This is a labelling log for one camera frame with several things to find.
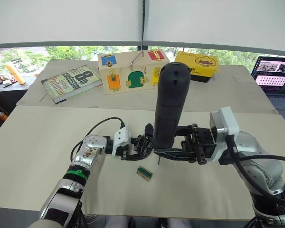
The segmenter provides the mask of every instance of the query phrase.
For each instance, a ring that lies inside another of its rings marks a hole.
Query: white table
[[[97,62],[75,60],[51,60],[30,86],[17,105],[57,106],[57,107],[98,107],[131,110],[155,110],[157,89],[149,89],[124,94],[105,95],[102,87],[67,101],[55,104],[46,94],[40,80],[61,72],[88,64],[94,70]],[[265,93],[255,83],[245,66],[220,65],[221,74],[209,82],[191,81],[184,111],[209,112],[224,106],[231,106],[238,113],[277,114]]]
[[[100,120],[121,117],[133,136],[154,123],[154,111],[17,106],[0,128],[0,207],[40,210],[65,174],[73,146]],[[271,154],[285,156],[285,121],[277,114],[235,114],[241,130],[254,135]],[[180,125],[209,127],[209,112],[183,112]],[[113,135],[118,121],[95,130]],[[178,137],[175,147],[180,147]],[[201,166],[161,159],[142,161],[103,156],[82,198],[85,213],[250,219],[251,197],[231,165]],[[154,173],[150,182],[136,174],[139,165]]]

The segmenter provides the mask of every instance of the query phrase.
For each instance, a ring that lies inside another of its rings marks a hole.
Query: green band
[[[75,174],[79,177],[82,177],[83,179],[87,180],[87,177],[81,172],[81,170],[68,170],[66,171],[67,174]]]

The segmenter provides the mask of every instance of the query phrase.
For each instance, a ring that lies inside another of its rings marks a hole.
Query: black cylindrical object
[[[172,147],[190,78],[190,69],[183,63],[168,63],[161,69],[153,134],[154,149]]]

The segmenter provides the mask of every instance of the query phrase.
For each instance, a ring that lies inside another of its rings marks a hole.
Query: wooden box
[[[169,63],[163,50],[98,55],[105,94],[157,88],[161,68]]]

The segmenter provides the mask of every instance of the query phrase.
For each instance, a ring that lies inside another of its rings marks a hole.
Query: book cover
[[[41,83],[53,101],[58,103],[100,85],[101,80],[94,70],[84,65],[41,80]]]

